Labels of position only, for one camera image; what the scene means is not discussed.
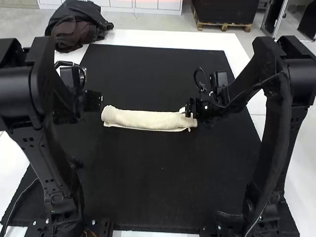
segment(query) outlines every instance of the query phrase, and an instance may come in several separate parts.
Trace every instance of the white cabinet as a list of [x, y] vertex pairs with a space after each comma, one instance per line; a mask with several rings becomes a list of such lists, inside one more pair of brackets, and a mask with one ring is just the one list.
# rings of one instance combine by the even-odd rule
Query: white cabinet
[[135, 0], [136, 8], [158, 9], [158, 0]]
[[61, 5], [61, 0], [39, 0], [40, 4]]
[[110, 0], [110, 6], [133, 8], [133, 2], [132, 0]]
[[99, 6], [110, 6], [110, 0], [92, 0], [92, 1]]
[[181, 0], [158, 0], [158, 9], [180, 10]]
[[[0, 0], [38, 1], [40, 9], [57, 9], [66, 0]], [[101, 6], [101, 11], [181, 15], [183, 0], [91, 0]]]

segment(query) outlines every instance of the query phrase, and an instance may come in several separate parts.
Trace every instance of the black jacket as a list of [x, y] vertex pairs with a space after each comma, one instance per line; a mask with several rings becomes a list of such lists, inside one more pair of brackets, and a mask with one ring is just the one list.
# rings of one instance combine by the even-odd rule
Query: black jacket
[[52, 15], [46, 36], [56, 38], [56, 50], [70, 52], [105, 38], [114, 25], [101, 15], [101, 7], [91, 1], [66, 0]]

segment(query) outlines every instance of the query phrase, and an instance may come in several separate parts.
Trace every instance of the robotic frame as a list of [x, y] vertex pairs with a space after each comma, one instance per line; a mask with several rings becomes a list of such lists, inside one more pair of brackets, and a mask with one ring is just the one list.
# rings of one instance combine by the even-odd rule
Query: robotic frame
[[[199, 122], [215, 125], [240, 112], [261, 89], [267, 97], [259, 160], [245, 190], [243, 215], [218, 210], [216, 231], [201, 228], [201, 237], [299, 236], [282, 224], [290, 215], [288, 210], [284, 214], [284, 183], [299, 128], [315, 99], [316, 57], [294, 36], [277, 42], [257, 37], [253, 49], [248, 65], [229, 84], [226, 72], [194, 72], [200, 96], [188, 100], [185, 113]], [[198, 74], [205, 81], [198, 81]], [[28, 157], [43, 187], [47, 211], [45, 220], [29, 226], [26, 237], [113, 235], [107, 218], [91, 221], [84, 216], [76, 173], [82, 163], [63, 150], [54, 128], [80, 122], [83, 113], [100, 112], [102, 95], [84, 90], [85, 78], [85, 69], [77, 64], [54, 64], [52, 38], [35, 38], [31, 48], [22, 48], [17, 39], [0, 39], [0, 130], [7, 131]]]

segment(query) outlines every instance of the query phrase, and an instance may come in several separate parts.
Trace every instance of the white towel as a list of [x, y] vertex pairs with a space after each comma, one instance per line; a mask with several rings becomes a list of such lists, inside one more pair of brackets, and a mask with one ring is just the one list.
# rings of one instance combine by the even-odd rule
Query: white towel
[[123, 127], [138, 130], [180, 132], [197, 127], [198, 122], [191, 116], [186, 118], [180, 112], [150, 112], [119, 110], [107, 105], [101, 113], [105, 127]]

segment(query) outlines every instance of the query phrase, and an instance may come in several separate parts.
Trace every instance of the metal bracket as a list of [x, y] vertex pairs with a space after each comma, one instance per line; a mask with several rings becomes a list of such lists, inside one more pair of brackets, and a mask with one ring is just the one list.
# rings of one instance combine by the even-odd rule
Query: metal bracket
[[[85, 231], [87, 233], [91, 232], [98, 237], [113, 236], [113, 223], [110, 222], [109, 219], [86, 218], [85, 220]], [[56, 232], [54, 235], [52, 235], [51, 230], [52, 225], [49, 218], [35, 220], [29, 225], [28, 230], [25, 233], [25, 237], [64, 237], [64, 233], [61, 232]]]

